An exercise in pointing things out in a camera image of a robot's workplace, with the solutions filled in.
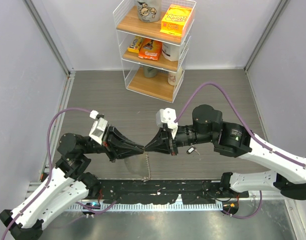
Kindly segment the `key with black tag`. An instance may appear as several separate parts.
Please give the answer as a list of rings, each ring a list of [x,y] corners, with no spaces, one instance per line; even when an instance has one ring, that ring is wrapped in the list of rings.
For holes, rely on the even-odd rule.
[[[186,153],[188,155],[192,154],[192,153],[196,153],[198,155],[200,155],[200,153],[198,152],[197,148],[195,146],[190,146],[189,149],[186,151]]]

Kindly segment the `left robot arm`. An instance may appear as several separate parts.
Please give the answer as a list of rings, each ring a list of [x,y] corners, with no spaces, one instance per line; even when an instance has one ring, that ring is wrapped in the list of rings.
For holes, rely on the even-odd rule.
[[[98,197],[101,185],[95,175],[86,172],[91,162],[87,154],[106,154],[114,162],[144,153],[144,146],[129,140],[114,126],[106,128],[103,138],[98,143],[90,136],[64,134],[57,148],[61,158],[44,182],[18,207],[0,213],[6,232],[16,240],[37,240],[47,222],[69,205]]]

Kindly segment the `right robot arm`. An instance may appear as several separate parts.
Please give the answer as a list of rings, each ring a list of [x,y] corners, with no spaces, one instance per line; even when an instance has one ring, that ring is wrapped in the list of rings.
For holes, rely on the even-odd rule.
[[[192,111],[191,125],[178,125],[174,109],[156,113],[159,130],[144,147],[146,152],[176,156],[180,147],[213,144],[222,156],[240,158],[267,168],[264,172],[222,174],[218,190],[225,197],[246,191],[275,191],[294,200],[306,200],[306,157],[268,143],[238,123],[223,121],[223,113],[202,104]]]

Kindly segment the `white cup red print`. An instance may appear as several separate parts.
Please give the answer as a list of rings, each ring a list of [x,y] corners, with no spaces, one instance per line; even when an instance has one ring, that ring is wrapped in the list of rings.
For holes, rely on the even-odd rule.
[[[168,73],[168,78],[167,78],[168,84],[171,86],[177,86],[181,79],[182,73],[183,73],[182,67],[180,67],[177,72],[170,71]]]

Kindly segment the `green grey cup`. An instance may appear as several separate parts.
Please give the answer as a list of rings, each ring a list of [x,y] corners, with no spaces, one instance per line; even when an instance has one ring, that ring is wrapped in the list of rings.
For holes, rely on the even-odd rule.
[[[152,66],[143,66],[143,74],[145,78],[154,78],[158,73],[158,69]]]

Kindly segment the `white pouch with label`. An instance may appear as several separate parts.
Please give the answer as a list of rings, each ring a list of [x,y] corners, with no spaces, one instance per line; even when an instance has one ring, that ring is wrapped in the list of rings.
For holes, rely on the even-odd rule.
[[[180,59],[180,55],[184,49],[184,45],[174,45],[170,43],[162,43],[162,55],[165,59],[175,62]]]

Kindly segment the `orange snack bag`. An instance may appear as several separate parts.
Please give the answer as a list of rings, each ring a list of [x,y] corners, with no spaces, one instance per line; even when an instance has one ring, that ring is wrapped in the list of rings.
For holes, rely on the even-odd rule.
[[[145,38],[138,53],[140,59],[158,61],[162,53],[163,43],[150,38]]]

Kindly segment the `yellow candy bag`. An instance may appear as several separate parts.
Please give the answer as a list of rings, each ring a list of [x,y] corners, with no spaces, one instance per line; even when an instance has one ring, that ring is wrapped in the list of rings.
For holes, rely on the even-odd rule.
[[[130,53],[136,53],[138,54],[140,52],[140,49],[143,45],[144,37],[141,36],[135,36],[132,40],[130,46],[127,48],[127,51]]]

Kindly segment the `yellow orange snack box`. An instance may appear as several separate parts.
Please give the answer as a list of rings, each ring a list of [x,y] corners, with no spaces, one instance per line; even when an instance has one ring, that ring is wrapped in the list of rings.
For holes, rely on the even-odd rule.
[[[171,4],[161,20],[160,32],[167,35],[182,37],[190,20],[192,7]]]

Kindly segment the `grey cartoon mug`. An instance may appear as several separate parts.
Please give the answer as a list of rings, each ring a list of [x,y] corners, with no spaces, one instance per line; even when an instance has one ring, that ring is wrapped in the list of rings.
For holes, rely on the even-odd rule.
[[[138,18],[144,23],[154,23],[160,20],[162,12],[161,0],[135,0]]]

